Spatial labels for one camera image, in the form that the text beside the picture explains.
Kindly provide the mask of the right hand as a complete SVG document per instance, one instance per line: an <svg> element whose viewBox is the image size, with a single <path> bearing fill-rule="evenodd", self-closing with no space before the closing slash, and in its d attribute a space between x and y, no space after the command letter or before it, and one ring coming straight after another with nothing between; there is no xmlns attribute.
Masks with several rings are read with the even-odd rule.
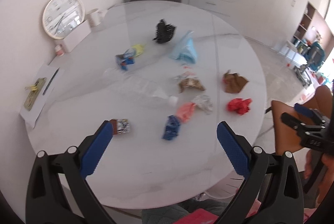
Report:
<svg viewBox="0 0 334 224"><path fill-rule="evenodd" d="M308 193L312 188L317 186L315 206L318 207L323 202L325 196L333 184L333 157L323 154L314 165L316 158L319 156L317 151L309 150L306 154L306 163L304 170L304 192Z"/></svg>

